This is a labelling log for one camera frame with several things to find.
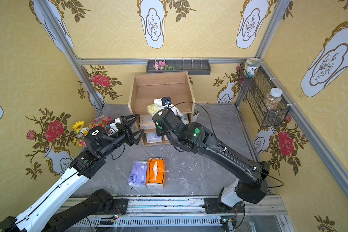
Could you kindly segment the yellow tissue pack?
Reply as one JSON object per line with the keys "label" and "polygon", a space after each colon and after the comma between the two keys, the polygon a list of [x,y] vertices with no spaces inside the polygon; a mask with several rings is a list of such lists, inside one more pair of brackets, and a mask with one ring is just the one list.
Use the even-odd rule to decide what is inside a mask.
{"label": "yellow tissue pack", "polygon": [[[158,107],[154,103],[147,106],[148,113],[152,116],[154,116],[157,112],[159,112],[163,108]],[[183,116],[183,114],[179,111],[179,109],[176,106],[174,106],[173,104],[168,108],[170,108],[177,116],[180,116],[180,117]]]}

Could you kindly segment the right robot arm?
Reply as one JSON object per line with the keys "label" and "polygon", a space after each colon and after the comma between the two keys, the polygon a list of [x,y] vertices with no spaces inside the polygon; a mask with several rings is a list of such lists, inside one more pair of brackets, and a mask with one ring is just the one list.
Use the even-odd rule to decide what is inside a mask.
{"label": "right robot arm", "polygon": [[269,175],[268,163],[244,157],[221,142],[214,132],[200,123],[184,124],[168,107],[157,112],[153,116],[153,122],[157,135],[166,136],[179,152],[200,154],[236,177],[230,186],[221,190],[219,204],[229,208],[242,201],[257,204],[267,195],[268,183],[265,179]]}

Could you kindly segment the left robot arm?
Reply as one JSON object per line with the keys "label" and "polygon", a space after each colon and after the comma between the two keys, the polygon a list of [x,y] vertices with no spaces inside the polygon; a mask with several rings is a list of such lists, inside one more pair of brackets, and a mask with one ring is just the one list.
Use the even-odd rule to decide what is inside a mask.
{"label": "left robot arm", "polygon": [[83,184],[90,180],[105,159],[122,145],[138,145],[144,131],[132,132],[132,125],[139,114],[121,116],[116,124],[117,131],[107,134],[104,127],[89,130],[84,140],[86,150],[80,153],[66,169],[61,178],[32,206],[17,217],[7,217],[0,223],[0,232],[40,232],[66,200]]}

